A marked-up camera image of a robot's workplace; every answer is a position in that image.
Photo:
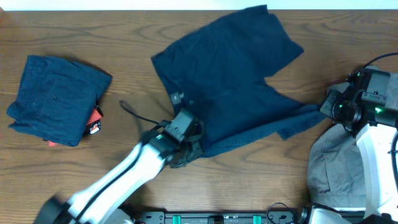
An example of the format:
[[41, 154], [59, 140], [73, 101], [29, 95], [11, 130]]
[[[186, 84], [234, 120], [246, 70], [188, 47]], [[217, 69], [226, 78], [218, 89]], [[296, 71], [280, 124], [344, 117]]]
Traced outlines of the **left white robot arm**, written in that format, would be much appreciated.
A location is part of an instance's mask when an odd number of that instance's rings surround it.
[[156, 130], [142, 134], [132, 152], [104, 177], [62, 203], [48, 199], [34, 223], [105, 223], [113, 212], [140, 186], [152, 180], [171, 161], [189, 155], [202, 134], [173, 136]]

